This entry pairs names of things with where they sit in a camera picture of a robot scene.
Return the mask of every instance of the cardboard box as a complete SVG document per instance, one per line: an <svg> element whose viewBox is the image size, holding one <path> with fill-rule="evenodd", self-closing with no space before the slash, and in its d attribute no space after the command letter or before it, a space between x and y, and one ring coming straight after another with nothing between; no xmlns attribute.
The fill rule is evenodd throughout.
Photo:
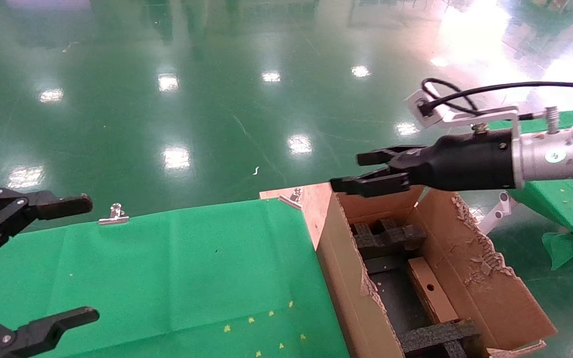
<svg viewBox="0 0 573 358"><path fill-rule="evenodd" d="M427 238L421 254L457 316L475 322L493 355L556 333L523 281L480 233L457 193L431 189L418 202L421 186L372 198L335 194L327 183L300 188L302 212L353 358L404 356L349 227L387 217L398 225L423 228ZM293 189L261 192L260 197L289 197ZM544 343L520 353L538 347Z"/></svg>

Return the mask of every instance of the green epoxy floor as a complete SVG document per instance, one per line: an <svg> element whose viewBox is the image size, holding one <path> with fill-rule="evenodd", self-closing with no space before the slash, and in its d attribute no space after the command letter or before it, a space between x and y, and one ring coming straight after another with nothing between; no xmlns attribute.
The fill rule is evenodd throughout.
<svg viewBox="0 0 573 358"><path fill-rule="evenodd" d="M405 108L425 77L573 81L573 0L0 0L0 186L93 198L41 229L354 175L358 152L445 133ZM478 215L496 197L464 193ZM491 237L560 330L539 356L573 357L573 260L550 272L556 228L515 214Z"/></svg>

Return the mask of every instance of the black cable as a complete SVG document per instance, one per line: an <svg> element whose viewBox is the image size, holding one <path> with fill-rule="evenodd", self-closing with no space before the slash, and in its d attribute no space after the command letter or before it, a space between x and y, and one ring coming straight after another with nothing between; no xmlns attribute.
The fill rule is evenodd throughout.
<svg viewBox="0 0 573 358"><path fill-rule="evenodd" d="M426 84L440 84L440 85L448 87L449 89L454 90L455 91L454 94L461 93L461 89L458 86L456 86L455 84L450 83L448 81L444 81L444 80L440 80L440 79L433 79L433 78L424 79L423 81L421 81L421 90L423 90L425 93L428 93L430 95L430 97L434 98L435 100L441 99L441 97L439 97L435 93L432 93L432 91L428 89ZM445 102L444 104L450 108L454 108L454 109L457 109L459 111L470 113L473 115L482 115L483 114L483 112L479 111L479 108L476 106L476 104L473 102L473 100L471 100L467 95L465 95L463 97L466 100L466 102L468 102L468 104L470 104L471 109L461 107L457 104L448 103L448 102Z"/></svg>
<svg viewBox="0 0 573 358"><path fill-rule="evenodd" d="M452 106L448 102L461 98L461 97L468 97L468 95L473 95L477 93L483 93L485 91L494 91L494 90L502 90L502 89L513 89L513 88L538 88L538 87L557 87L557 88L573 88L573 82L545 82L545 81L534 81L534 82L518 82L514 84L502 84L502 85L493 85L493 86L484 86L482 88L475 88L469 89L464 91L459 91L458 93L453 93L447 95L445 97L441 97L438 99L433 100L427 104L427 107L432 110L435 107L446 104L448 106Z"/></svg>

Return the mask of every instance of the metal clip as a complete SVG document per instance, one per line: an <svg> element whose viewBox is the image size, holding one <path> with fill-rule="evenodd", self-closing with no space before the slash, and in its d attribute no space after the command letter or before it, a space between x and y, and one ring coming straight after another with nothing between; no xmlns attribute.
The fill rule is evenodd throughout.
<svg viewBox="0 0 573 358"><path fill-rule="evenodd" d="M288 204L289 206L296 208L298 210L302 209L302 204L300 204L301 199L302 199L302 188L295 188L295 190L293 190L293 193L291 194L291 197L286 197L284 195L280 195L278 197L278 200L280 200L281 202L284 202L285 204Z"/></svg>
<svg viewBox="0 0 573 358"><path fill-rule="evenodd" d="M111 225L111 224L121 224L127 222L129 217L124 216L125 211L121 210L121 204L115 202L109 207L109 218L100 218L98 220L99 225Z"/></svg>

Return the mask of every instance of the green tablecloth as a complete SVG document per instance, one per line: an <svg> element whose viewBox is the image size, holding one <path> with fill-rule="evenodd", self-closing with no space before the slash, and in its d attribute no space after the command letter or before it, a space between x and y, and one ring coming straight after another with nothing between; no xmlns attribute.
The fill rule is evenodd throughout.
<svg viewBox="0 0 573 358"><path fill-rule="evenodd" d="M79 306L42 358L347 358L302 213L235 202L21 234L0 249L0 322Z"/></svg>
<svg viewBox="0 0 573 358"><path fill-rule="evenodd" d="M573 126L573 111L562 112L560 127ZM509 122L494 122L492 129L510 127ZM522 122L521 131L538 132L547 129L544 120ZM544 217L565 226L573 233L573 180L530 181L523 190L510 190L510 195ZM573 235L550 233L543 243L557 269L573 258Z"/></svg>

